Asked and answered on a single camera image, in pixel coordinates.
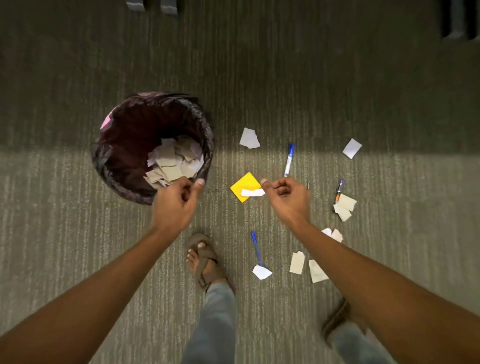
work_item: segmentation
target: sandal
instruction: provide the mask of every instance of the sandal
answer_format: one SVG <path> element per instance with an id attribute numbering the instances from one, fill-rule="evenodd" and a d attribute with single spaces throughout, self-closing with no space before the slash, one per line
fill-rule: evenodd
<path id="1" fill-rule="evenodd" d="M 341 324 L 350 318 L 350 304 L 345 298 L 338 304 L 338 307 L 330 314 L 322 327 L 322 338 L 325 340 L 328 346 L 332 347 L 328 341 L 328 337 Z"/>
<path id="2" fill-rule="evenodd" d="M 198 248 L 199 243 L 204 243 L 205 247 Z M 212 242 L 210 241 L 210 238 L 208 236 L 200 233 L 193 234 L 188 239 L 185 247 L 187 251 L 189 249 L 192 249 L 198 254 L 200 258 L 197 269 L 195 270 L 195 280 L 198 282 L 200 288 L 202 288 L 204 292 L 207 292 L 207 290 L 212 285 L 212 282 L 218 279 L 227 278 L 225 270 L 218 263 L 218 256 L 216 255 L 215 250 L 213 249 Z M 204 274 L 203 271 L 209 259 L 215 262 L 215 267 L 210 272 Z"/>

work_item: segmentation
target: trash can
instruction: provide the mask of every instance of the trash can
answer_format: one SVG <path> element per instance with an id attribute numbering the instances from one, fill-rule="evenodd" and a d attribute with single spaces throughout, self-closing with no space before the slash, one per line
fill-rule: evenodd
<path id="1" fill-rule="evenodd" d="M 148 153 L 162 138 L 186 135 L 200 144 L 204 164 L 195 179 L 207 179 L 213 156 L 213 133 L 196 97 L 145 92 L 129 97 L 105 118 L 92 144 L 92 161 L 103 181 L 121 197 L 153 203 L 156 189 L 144 179 Z"/>

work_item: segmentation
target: blue pen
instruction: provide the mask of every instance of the blue pen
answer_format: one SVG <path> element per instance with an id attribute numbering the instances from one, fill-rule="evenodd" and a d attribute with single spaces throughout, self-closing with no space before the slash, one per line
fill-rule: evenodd
<path id="1" fill-rule="evenodd" d="M 295 143 L 290 143 L 288 145 L 288 158 L 287 158 L 287 165 L 285 166 L 285 173 L 283 174 L 284 177 L 288 177 L 288 173 L 290 172 L 290 165 L 292 164 L 294 150 L 295 150 Z"/>
<path id="2" fill-rule="evenodd" d="M 257 236 L 255 235 L 254 231 L 252 231 L 252 239 L 253 239 L 253 245 L 255 245 L 255 251 L 257 252 L 258 262 L 260 263 L 260 266 L 263 267 L 264 265 L 262 263 L 262 257 L 260 256 L 260 250 L 258 250 Z"/>

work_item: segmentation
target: floor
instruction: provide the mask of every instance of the floor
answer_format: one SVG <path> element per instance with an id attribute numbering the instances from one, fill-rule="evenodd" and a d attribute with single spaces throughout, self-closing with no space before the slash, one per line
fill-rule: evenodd
<path id="1" fill-rule="evenodd" d="M 305 249 L 265 199 L 228 189 L 250 171 L 310 181 L 312 221 L 480 314 L 480 45 L 439 37 L 427 0 L 185 0 L 179 18 L 122 0 L 25 0 L 0 22 L 0 333 L 121 254 L 150 208 L 120 199 L 89 145 L 137 91 L 191 93 L 211 111 L 213 167 L 191 226 L 148 275 L 92 362 L 178 363 L 203 297 L 183 241 L 205 231 L 238 289 L 238 363 L 339 363 L 321 322 L 340 293 L 288 273 Z M 262 147 L 238 146 L 243 127 Z M 353 160 L 341 151 L 363 144 Z M 359 203 L 339 221 L 339 178 Z M 251 273 L 255 230 L 273 276 Z"/>

